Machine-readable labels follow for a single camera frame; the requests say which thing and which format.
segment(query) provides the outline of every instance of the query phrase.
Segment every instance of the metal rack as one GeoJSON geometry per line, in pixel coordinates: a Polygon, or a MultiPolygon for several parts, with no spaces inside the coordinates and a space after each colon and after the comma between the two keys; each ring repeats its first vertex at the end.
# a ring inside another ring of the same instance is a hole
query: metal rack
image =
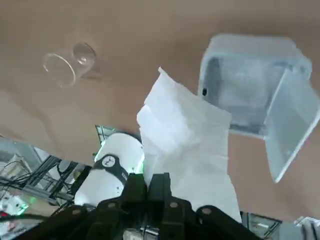
{"type": "Polygon", "coordinates": [[[16,181],[15,179],[0,176],[0,184],[2,186],[9,186],[11,188],[21,190],[36,198],[47,201],[52,205],[59,205],[57,199],[72,202],[77,190],[88,176],[89,171],[91,170],[90,166],[84,167],[79,177],[76,178],[75,182],[71,185],[67,192],[63,192],[62,190],[64,188],[66,179],[79,164],[77,162],[71,162],[67,169],[60,174],[60,178],[58,180],[53,179],[51,184],[48,184],[46,187],[44,187],[44,189],[37,187],[39,182],[48,174],[49,170],[59,165],[61,161],[62,160],[57,157],[49,156],[33,173],[30,174],[27,180],[23,183],[16,181]]]}

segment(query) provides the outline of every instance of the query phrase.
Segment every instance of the paper towel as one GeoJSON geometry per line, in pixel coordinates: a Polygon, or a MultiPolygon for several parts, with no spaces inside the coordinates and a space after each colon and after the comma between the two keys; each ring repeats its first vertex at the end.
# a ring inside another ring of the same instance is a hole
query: paper towel
{"type": "Polygon", "coordinates": [[[241,222],[227,173],[231,114],[159,72],[137,114],[145,181],[149,184],[154,173],[170,173],[172,195],[188,200],[194,211],[212,205],[241,222]]]}

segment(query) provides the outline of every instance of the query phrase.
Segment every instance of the green led light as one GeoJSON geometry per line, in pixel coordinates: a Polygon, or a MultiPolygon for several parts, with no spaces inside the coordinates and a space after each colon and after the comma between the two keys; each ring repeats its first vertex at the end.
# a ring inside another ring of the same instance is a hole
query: green led light
{"type": "Polygon", "coordinates": [[[27,204],[23,204],[21,206],[21,210],[17,213],[17,215],[23,214],[28,208],[29,208],[29,206],[27,204]]]}
{"type": "Polygon", "coordinates": [[[33,204],[36,200],[37,200],[37,199],[32,196],[32,197],[30,197],[30,199],[29,199],[29,203],[30,203],[30,204],[33,204]]]}

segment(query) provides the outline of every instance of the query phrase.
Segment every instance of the black cable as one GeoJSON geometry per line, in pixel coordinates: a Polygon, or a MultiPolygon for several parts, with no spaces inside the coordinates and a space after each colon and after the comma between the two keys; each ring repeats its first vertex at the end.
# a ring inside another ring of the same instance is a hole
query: black cable
{"type": "Polygon", "coordinates": [[[8,167],[10,164],[14,164],[14,163],[19,163],[19,164],[23,165],[23,163],[22,163],[21,161],[12,161],[12,162],[9,162],[7,165],[5,165],[5,166],[3,167],[3,169],[5,169],[6,167],[8,167]]]}
{"type": "Polygon", "coordinates": [[[47,219],[46,216],[37,215],[37,214],[22,214],[22,215],[12,215],[12,216],[1,216],[0,223],[3,222],[12,222],[15,220],[23,220],[23,219],[33,219],[33,220],[42,220],[45,221],[47,219]]]}
{"type": "Polygon", "coordinates": [[[61,206],[60,206],[59,208],[57,208],[57,209],[51,214],[51,216],[56,215],[57,213],[59,213],[60,211],[62,211],[62,210],[65,209],[66,207],[68,207],[69,204],[72,204],[72,202],[66,201],[65,203],[61,204],[61,206]]]}

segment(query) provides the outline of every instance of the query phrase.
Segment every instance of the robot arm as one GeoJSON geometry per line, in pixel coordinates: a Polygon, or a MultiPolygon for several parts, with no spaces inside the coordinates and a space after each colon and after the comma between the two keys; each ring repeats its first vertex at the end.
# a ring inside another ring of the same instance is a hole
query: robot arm
{"type": "Polygon", "coordinates": [[[20,235],[21,240],[123,239],[126,229],[158,229],[161,240],[258,240],[214,206],[192,210],[172,196],[168,173],[155,174],[147,189],[142,174],[131,173],[121,196],[101,201],[92,211],[72,206],[20,235]]]}

